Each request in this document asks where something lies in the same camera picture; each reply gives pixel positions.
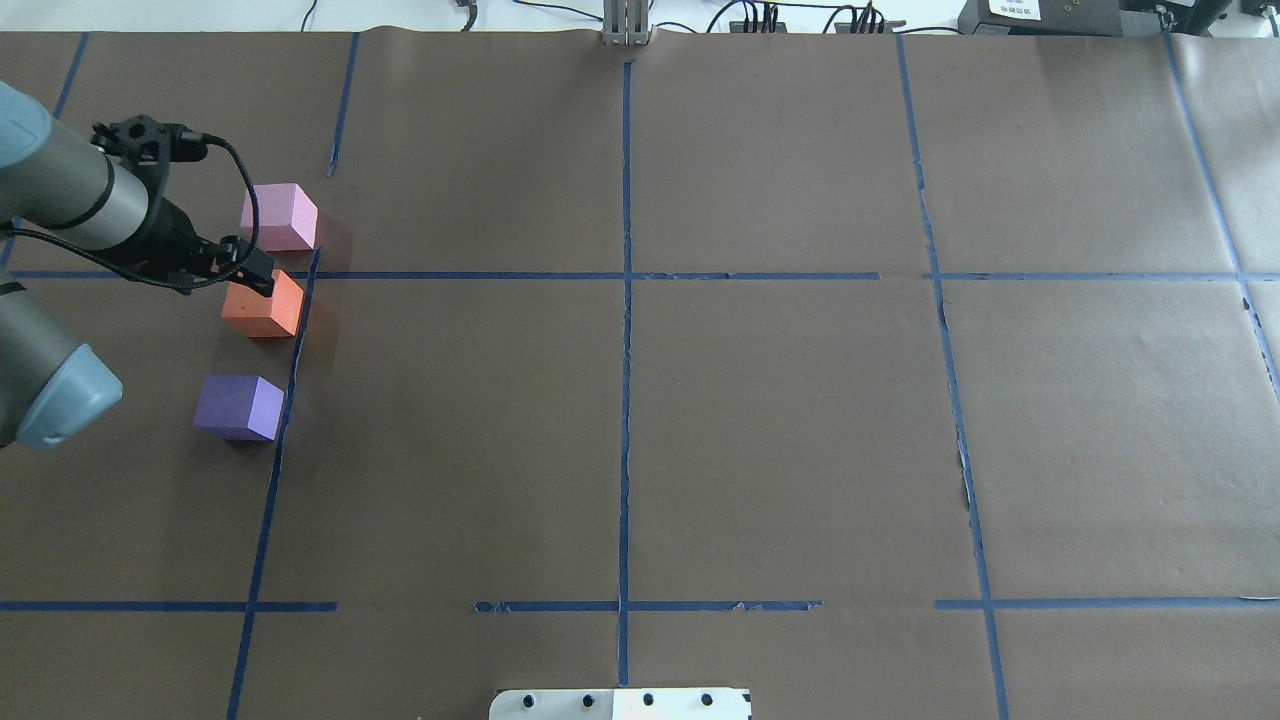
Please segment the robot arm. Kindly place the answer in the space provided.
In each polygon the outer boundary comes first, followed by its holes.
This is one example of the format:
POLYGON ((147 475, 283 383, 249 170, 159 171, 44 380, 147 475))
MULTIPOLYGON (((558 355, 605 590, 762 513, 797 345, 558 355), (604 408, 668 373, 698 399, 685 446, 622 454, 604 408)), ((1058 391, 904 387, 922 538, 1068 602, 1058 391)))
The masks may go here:
MULTIPOLYGON (((189 296, 220 283, 274 291, 260 245, 260 202, 225 138, 146 114, 77 135, 42 102, 1 87, 3 238, 56 249, 111 277, 189 296), (236 165, 250 201, 247 231, 209 240, 168 197, 177 164, 211 149, 236 165)), ((3 446, 51 451, 93 424, 123 384, 12 269, 3 269, 3 446)))

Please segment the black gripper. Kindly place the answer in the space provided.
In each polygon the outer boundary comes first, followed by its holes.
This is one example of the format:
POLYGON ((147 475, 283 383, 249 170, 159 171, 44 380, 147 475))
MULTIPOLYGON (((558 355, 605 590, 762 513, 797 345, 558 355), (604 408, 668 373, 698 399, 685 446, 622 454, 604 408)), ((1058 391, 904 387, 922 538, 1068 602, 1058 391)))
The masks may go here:
POLYGON ((275 287, 273 258, 253 241, 224 236, 212 243, 198 236, 186 214, 160 197, 143 224, 110 249, 110 263, 156 287, 189 293, 215 278, 270 299, 275 287))

